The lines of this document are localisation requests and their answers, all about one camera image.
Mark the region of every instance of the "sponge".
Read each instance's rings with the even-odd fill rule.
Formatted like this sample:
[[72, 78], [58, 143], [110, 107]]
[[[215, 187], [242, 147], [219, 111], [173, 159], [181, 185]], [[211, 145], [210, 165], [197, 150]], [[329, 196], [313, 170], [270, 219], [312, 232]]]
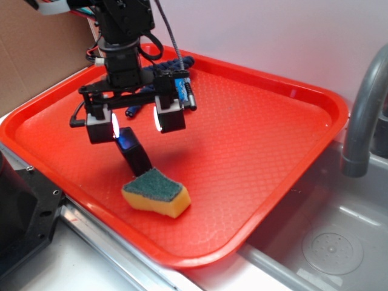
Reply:
[[191, 203], [189, 192], [182, 184], [152, 168], [123, 186], [125, 200], [138, 210], [147, 210], [177, 218]]

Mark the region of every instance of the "tray rim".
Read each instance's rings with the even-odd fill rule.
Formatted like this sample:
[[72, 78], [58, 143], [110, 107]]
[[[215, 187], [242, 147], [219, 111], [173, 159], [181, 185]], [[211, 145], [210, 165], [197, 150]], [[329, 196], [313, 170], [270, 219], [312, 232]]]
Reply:
[[[150, 51], [154, 49], [150, 44], [144, 44], [143, 47], [144, 49], [149, 49]], [[207, 73], [217, 74], [218, 76], [223, 76], [243, 84], [254, 85], [264, 90], [269, 89], [269, 91], [279, 93], [280, 95], [286, 97], [295, 98], [302, 102], [307, 102], [307, 95], [312, 94], [314, 99], [309, 99], [309, 102], [307, 103], [316, 105], [325, 110], [332, 118], [332, 125], [321, 137], [320, 141], [311, 148], [308, 154], [287, 175], [285, 180], [283, 180], [275, 191], [264, 200], [248, 221], [222, 247], [210, 253], [203, 254], [203, 256], [200, 257], [185, 258], [164, 251], [159, 246], [156, 246], [150, 239], [146, 238], [142, 233], [133, 227], [130, 227], [132, 239], [135, 242], [141, 239], [142, 246], [140, 249], [143, 252], [145, 252], [149, 257], [155, 259], [157, 262], [175, 269], [186, 269], [208, 265], [228, 254], [235, 252], [248, 237], [246, 233], [251, 233], [264, 219], [266, 214], [263, 213], [269, 213], [271, 209], [274, 208], [275, 205], [273, 205], [273, 203], [269, 200], [273, 200], [275, 198], [279, 201], [287, 193], [292, 184], [296, 182], [294, 178], [291, 178], [291, 176], [295, 177], [295, 175], [297, 175], [300, 177], [314, 162], [314, 160], [319, 157], [321, 152], [344, 127], [348, 119], [349, 112], [344, 100], [339, 95], [329, 90], [186, 51], [182, 51], [182, 54], [192, 55], [199, 67], [196, 67], [196, 69]], [[165, 47], [164, 58], [175, 58], [175, 52], [172, 48]], [[57, 90], [67, 89], [67, 91], [73, 92], [78, 87], [85, 84], [85, 79], [97, 78], [103, 73], [104, 67], [94, 67], [93, 65], [80, 71], [79, 73], [76, 73], [71, 78], [63, 80], [63, 82], [18, 107], [16, 110], [11, 112], [11, 114], [9, 114], [0, 125], [0, 141], [22, 159], [42, 171], [48, 178], [54, 180], [56, 184], [62, 184], [64, 179], [58, 177], [55, 172], [45, 166], [44, 162], [30, 154], [27, 149], [18, 145], [18, 143], [12, 138], [12, 133], [15, 132], [15, 129], [18, 128], [24, 121], [28, 120], [32, 116], [35, 116], [41, 110], [47, 108], [50, 104], [60, 100], [62, 96], [55, 94]], [[72, 191], [72, 188], [73, 186], [68, 187], [67, 192]], [[77, 202], [84, 207], [84, 203], [80, 201]], [[108, 213], [104, 209], [98, 209], [95, 211], [99, 214], [98, 219], [108, 226], [114, 223], [116, 228], [115, 231], [124, 239], [127, 239], [123, 234], [128, 231], [129, 226], [124, 221], [116, 219], [112, 213]]]

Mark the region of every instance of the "red tray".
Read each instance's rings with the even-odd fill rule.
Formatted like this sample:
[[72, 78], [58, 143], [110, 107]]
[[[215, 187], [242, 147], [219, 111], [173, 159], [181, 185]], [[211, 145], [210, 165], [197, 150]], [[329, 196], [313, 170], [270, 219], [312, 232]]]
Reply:
[[[69, 127], [82, 100], [77, 89], [99, 79], [104, 68], [65, 80], [0, 127], [8, 148], [149, 257], [176, 269], [236, 251], [348, 116], [330, 91], [190, 55], [196, 59], [191, 73], [198, 110], [185, 112], [185, 130], [157, 132], [153, 105], [132, 120], [115, 111], [153, 165], [188, 188], [192, 205], [177, 219], [133, 210], [121, 196], [133, 174], [116, 144], [91, 145], [85, 128]], [[164, 58], [175, 58], [173, 50], [166, 48]]]

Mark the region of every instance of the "stainless steel sink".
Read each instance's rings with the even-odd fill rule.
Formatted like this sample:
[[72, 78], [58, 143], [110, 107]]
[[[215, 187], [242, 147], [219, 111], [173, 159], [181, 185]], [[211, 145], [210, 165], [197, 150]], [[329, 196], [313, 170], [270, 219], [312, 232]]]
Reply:
[[362, 178], [339, 168], [333, 142], [240, 253], [295, 290], [388, 290], [388, 162]]

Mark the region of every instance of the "black cable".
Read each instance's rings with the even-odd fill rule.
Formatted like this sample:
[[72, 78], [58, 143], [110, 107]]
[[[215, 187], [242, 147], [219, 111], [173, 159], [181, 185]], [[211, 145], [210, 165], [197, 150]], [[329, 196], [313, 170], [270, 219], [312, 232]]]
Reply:
[[77, 115], [81, 107], [85, 104], [85, 101], [78, 104], [77, 108], [75, 108], [73, 115], [70, 117], [70, 127], [82, 127], [85, 126], [84, 119], [77, 119]]
[[166, 25], [167, 31], [169, 32], [172, 45], [174, 46], [176, 55], [178, 56], [178, 59], [179, 59], [179, 64], [181, 66], [181, 70], [184, 70], [184, 64], [183, 64], [183, 60], [182, 60], [181, 51], [179, 50], [178, 45], [176, 44], [175, 37], [174, 37], [174, 34], [172, 32], [170, 23], [169, 23], [169, 21], [168, 21], [168, 19], [166, 17], [166, 14], [164, 13], [164, 10], [162, 8], [162, 5], [160, 4], [160, 1], [159, 0], [155, 0], [155, 3], [156, 3], [156, 6], [159, 9], [160, 15], [162, 16], [162, 19], [163, 19], [164, 23]]
[[142, 0], [137, 0], [137, 2], [138, 2], [139, 4], [141, 4], [142, 6], [144, 6], [145, 8], [149, 8], [147, 5], [145, 5], [145, 4], [142, 2]]
[[145, 57], [145, 59], [148, 59], [149, 61], [157, 61], [157, 60], [159, 60], [159, 59], [163, 56], [163, 51], [164, 51], [164, 47], [163, 47], [162, 43], [161, 43], [160, 40], [158, 40], [158, 38], [157, 38], [155, 35], [153, 35], [151, 32], [142, 32], [142, 34], [143, 34], [145, 37], [149, 38], [149, 40], [151, 40], [152, 43], [153, 43], [154, 45], [156, 45], [156, 47], [157, 47], [158, 50], [159, 50], [159, 53], [156, 54], [156, 55], [150, 55], [150, 54], [146, 53], [146, 52], [141, 48], [141, 46], [139, 45], [138, 50], [139, 50], [140, 54], [141, 54], [143, 57]]
[[99, 32], [96, 42], [86, 50], [85, 58], [89, 62], [93, 62], [93, 63], [95, 62], [95, 59], [97, 56], [95, 56], [95, 54], [94, 54], [94, 49], [97, 48], [98, 41], [101, 39], [101, 36], [102, 36], [102, 34], [101, 34], [101, 32]]

